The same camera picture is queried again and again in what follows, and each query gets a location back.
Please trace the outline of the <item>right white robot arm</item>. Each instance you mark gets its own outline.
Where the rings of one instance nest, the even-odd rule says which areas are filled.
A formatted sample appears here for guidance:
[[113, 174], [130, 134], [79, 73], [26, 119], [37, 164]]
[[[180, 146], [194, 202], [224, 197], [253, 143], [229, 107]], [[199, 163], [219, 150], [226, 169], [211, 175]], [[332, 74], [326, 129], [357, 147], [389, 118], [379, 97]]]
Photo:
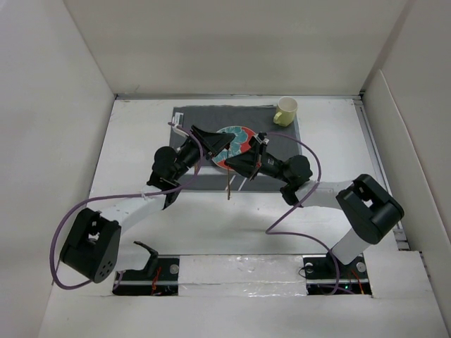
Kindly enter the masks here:
[[280, 188], [290, 206], [335, 208], [341, 210], [351, 229], [331, 249], [326, 269], [333, 277], [342, 277], [351, 262], [369, 246], [378, 244], [404, 217], [401, 205], [372, 176], [361, 174], [352, 181], [313, 181], [309, 160], [296, 155], [282, 161], [254, 142], [251, 148], [227, 158], [225, 164], [249, 180], [257, 174], [285, 183]]

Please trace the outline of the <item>yellow-green mug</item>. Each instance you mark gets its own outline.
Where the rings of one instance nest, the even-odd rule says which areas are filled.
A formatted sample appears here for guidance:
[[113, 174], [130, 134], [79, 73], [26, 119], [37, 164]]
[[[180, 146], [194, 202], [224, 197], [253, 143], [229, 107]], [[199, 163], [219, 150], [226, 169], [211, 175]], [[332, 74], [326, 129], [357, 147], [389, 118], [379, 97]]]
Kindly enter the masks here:
[[296, 118], [298, 103], [291, 96], [282, 96], [276, 104], [276, 114], [273, 122], [281, 127], [289, 126]]

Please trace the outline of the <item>red and teal round plate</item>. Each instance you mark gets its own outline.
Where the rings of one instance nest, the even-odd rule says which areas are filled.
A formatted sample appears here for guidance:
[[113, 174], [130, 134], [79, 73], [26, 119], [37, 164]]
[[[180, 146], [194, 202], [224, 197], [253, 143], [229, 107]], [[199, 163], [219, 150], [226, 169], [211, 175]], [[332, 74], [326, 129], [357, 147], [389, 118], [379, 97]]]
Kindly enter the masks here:
[[227, 169], [225, 160], [228, 157], [240, 155], [250, 149], [249, 141], [255, 135], [255, 131], [245, 126], [227, 126], [219, 129], [217, 133], [233, 133], [234, 140], [230, 143], [229, 149], [224, 149], [219, 155], [212, 159], [213, 163], [222, 168]]

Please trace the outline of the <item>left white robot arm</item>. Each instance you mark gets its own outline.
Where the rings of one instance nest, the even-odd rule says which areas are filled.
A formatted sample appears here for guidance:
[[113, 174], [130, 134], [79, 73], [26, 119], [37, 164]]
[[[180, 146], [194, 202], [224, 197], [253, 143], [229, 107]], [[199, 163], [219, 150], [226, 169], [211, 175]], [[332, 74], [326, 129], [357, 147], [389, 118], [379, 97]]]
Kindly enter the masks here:
[[76, 215], [59, 260], [85, 276], [88, 283], [103, 282], [115, 270], [122, 234], [173, 204], [196, 177], [184, 184], [178, 180], [190, 168], [198, 173], [203, 159], [217, 156], [235, 138], [233, 133], [206, 132], [195, 126], [190, 130], [176, 124], [171, 127], [185, 135], [185, 141], [178, 149], [163, 146], [156, 151], [149, 181], [140, 193], [117, 194], [118, 203], [102, 211], [88, 208], [87, 199], [72, 207], [60, 222], [65, 225]]

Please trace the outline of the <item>grey striped cloth placemat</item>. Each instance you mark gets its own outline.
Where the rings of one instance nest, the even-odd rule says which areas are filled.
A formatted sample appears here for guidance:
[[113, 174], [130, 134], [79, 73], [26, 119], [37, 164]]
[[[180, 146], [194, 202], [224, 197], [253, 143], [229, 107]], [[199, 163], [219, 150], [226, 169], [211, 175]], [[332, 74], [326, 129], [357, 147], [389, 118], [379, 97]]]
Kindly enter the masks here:
[[300, 138], [298, 122], [287, 127], [273, 122], [274, 105], [265, 106], [176, 106], [174, 121], [185, 129], [192, 126], [205, 132], [234, 133], [230, 149], [222, 150], [216, 157], [204, 160], [197, 179], [188, 189], [192, 191], [224, 192], [230, 184], [232, 192], [279, 192], [288, 181], [276, 172], [276, 164], [268, 159], [261, 161], [262, 169], [253, 180], [243, 177], [224, 166], [227, 157], [238, 155], [249, 147], [249, 140], [260, 132], [278, 132], [295, 139]]

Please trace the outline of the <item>copper spoon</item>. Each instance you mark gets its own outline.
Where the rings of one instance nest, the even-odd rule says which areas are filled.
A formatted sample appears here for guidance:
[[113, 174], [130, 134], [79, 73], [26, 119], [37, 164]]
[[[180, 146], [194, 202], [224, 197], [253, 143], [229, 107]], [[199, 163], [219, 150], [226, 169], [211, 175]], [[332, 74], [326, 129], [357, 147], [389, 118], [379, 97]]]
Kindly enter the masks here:
[[[226, 146], [226, 151], [227, 151], [226, 160], [228, 160], [228, 159], [230, 158], [230, 144]], [[226, 163], [226, 161], [225, 161], [224, 163], [225, 163], [226, 170], [227, 170], [227, 186], [226, 186], [227, 200], [230, 201], [230, 198], [231, 198], [231, 190], [230, 190], [230, 167], [228, 166], [228, 164]]]

